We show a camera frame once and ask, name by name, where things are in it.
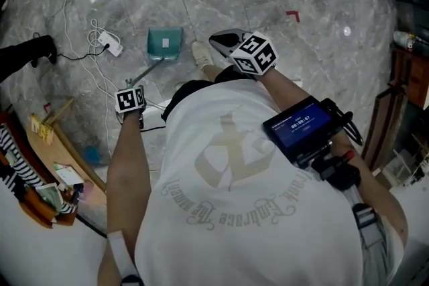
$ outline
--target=white t-shirt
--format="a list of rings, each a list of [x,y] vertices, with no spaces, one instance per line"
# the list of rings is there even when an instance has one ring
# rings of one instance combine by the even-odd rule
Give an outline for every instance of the white t-shirt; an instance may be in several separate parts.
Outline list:
[[[351,205],[267,138],[261,124],[277,113],[251,80],[199,90],[170,113],[135,249],[146,286],[363,284]]]

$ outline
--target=striped cloth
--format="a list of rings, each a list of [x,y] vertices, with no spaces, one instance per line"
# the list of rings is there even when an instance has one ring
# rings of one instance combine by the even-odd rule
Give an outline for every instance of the striped cloth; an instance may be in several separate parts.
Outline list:
[[[0,148],[4,152],[10,152],[15,156],[15,164],[12,166],[16,174],[29,186],[35,188],[46,184],[46,181],[36,173],[29,163],[19,153],[15,141],[12,138],[6,125],[0,125]],[[71,214],[76,211],[76,206],[69,203],[63,203],[60,213]]]

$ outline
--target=dustpan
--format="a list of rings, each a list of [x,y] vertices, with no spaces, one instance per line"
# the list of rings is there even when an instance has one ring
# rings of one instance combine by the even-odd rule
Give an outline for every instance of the dustpan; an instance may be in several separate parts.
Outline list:
[[[147,34],[147,54],[151,60],[177,60],[182,44],[181,27],[150,27]]]

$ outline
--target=marble floor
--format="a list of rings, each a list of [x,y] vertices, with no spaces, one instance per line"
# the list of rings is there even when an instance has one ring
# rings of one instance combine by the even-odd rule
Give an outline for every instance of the marble floor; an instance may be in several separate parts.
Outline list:
[[[0,19],[0,47],[18,44],[34,32],[51,35],[58,51],[75,57],[64,34],[61,11],[64,0],[9,0]],[[298,11],[300,23],[286,11]],[[95,18],[100,27],[121,38],[123,53],[105,52],[97,57],[100,69],[119,88],[150,64],[146,55],[147,31],[151,26],[181,26],[182,53],[177,62],[164,64],[142,84],[155,103],[171,98],[175,85],[202,78],[190,55],[190,44],[208,45],[210,34],[232,27],[258,30],[272,38],[281,60],[278,69],[301,79],[315,97],[331,97],[344,111],[353,111],[355,123],[366,135],[375,96],[385,89],[389,77],[389,44],[396,25],[396,8],[388,0],[67,0],[66,27],[74,50],[88,52],[86,36]],[[213,52],[215,62],[227,61]],[[84,60],[95,80],[105,87],[94,62]],[[76,103],[61,126],[79,151],[95,146],[103,163],[109,162],[120,130],[109,99],[107,134],[106,97],[82,64],[59,58],[56,66],[47,59],[33,69],[30,65],[0,85],[2,102],[13,103],[23,123],[31,112],[43,114],[43,105],[61,104],[73,96]],[[152,170],[160,168],[165,145],[162,130],[144,135]],[[105,177],[105,168],[98,169]],[[83,216],[99,228],[105,227],[105,209],[80,207]]]

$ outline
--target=white sneaker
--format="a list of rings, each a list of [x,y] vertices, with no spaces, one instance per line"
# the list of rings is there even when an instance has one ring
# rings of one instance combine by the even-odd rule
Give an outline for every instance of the white sneaker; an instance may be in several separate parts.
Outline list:
[[[195,41],[191,46],[192,56],[194,56],[195,64],[202,70],[205,66],[213,64],[213,59],[207,47],[201,42]]]

